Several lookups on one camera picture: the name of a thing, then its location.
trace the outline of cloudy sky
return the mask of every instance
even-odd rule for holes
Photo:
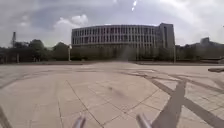
[[[209,36],[224,43],[223,0],[0,0],[0,46],[41,39],[70,43],[72,28],[104,24],[174,24],[176,43]]]

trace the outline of pole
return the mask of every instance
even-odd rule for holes
[[[68,61],[71,61],[70,45],[68,45]]]
[[[176,45],[173,48],[173,63],[176,63]]]
[[[19,63],[19,54],[16,55],[17,63]]]

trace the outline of lamp post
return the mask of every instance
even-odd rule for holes
[[[71,61],[71,44],[68,45],[68,61]]]

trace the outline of large curved building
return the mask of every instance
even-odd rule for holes
[[[172,53],[175,46],[173,25],[164,23],[77,28],[71,39],[72,48],[86,58],[138,59],[155,56],[161,47]]]

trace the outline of tiled ground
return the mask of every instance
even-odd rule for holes
[[[223,128],[224,75],[207,68],[0,67],[0,123],[5,117],[13,128],[72,128],[83,115],[85,128],[138,128],[136,115],[144,113],[153,128]]]

